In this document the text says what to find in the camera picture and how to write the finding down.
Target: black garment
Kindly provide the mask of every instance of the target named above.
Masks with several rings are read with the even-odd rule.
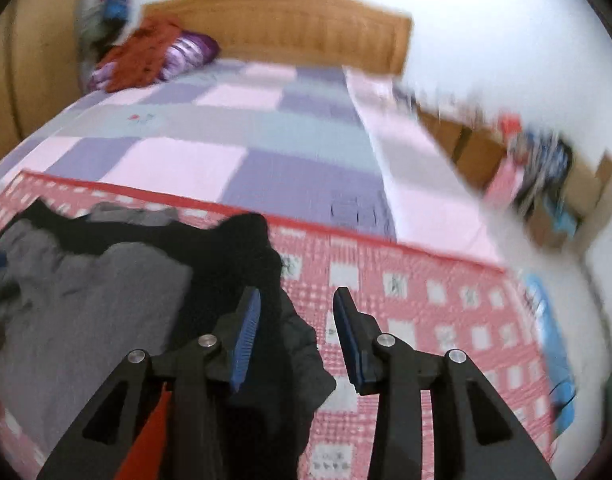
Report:
[[[222,314],[234,310],[245,286],[257,287],[260,324],[246,382],[228,399],[225,462],[233,478],[296,478],[314,410],[334,390],[335,381],[323,369],[314,330],[279,286],[281,258],[269,243],[262,216],[235,216],[210,230],[176,221],[139,226],[66,219],[38,201],[3,232],[19,219],[49,232],[68,253],[100,256],[115,244],[141,242],[190,267],[192,279],[182,304],[170,306],[176,315],[166,350],[210,333]]]

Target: metal screw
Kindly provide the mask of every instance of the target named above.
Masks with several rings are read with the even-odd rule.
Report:
[[[390,334],[380,334],[377,336],[377,343],[381,346],[390,347],[395,345],[396,339]]]
[[[211,346],[215,346],[217,344],[217,337],[212,334],[204,334],[199,336],[197,342],[199,343],[199,346],[210,348]]]
[[[450,352],[448,352],[448,357],[451,358],[451,361],[455,363],[466,362],[466,353],[462,350],[451,350]]]
[[[128,361],[132,364],[141,363],[146,358],[146,352],[144,350],[133,350],[128,354]]]

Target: white floor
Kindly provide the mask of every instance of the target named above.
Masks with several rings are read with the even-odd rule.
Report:
[[[543,280],[566,340],[577,396],[572,426],[556,441],[553,470],[572,480],[599,445],[602,385],[610,374],[610,356],[598,307],[579,264],[568,254],[548,254],[528,240],[512,211],[487,210],[490,236],[515,270],[535,272]]]

